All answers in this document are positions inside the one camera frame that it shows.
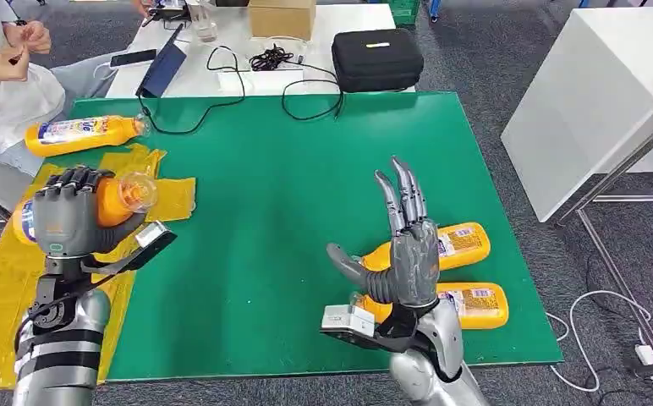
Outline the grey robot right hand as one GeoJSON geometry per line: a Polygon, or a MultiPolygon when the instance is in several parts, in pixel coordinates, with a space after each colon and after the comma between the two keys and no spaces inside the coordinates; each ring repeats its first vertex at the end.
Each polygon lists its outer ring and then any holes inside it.
{"type": "Polygon", "coordinates": [[[398,177],[397,187],[382,171],[374,173],[391,231],[387,269],[371,271],[334,243],[326,246],[326,252],[332,264],[376,302],[425,307],[437,299],[437,226],[428,217],[425,195],[408,164],[392,156],[391,165],[398,177]]]}

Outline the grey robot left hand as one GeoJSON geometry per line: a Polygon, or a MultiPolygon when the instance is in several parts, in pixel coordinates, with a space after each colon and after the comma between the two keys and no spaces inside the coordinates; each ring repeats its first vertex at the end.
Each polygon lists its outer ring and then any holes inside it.
{"type": "Polygon", "coordinates": [[[121,223],[98,222],[98,183],[114,173],[86,166],[49,176],[33,197],[36,243],[48,256],[77,257],[106,254],[115,249],[145,220],[135,213],[121,223]]]}

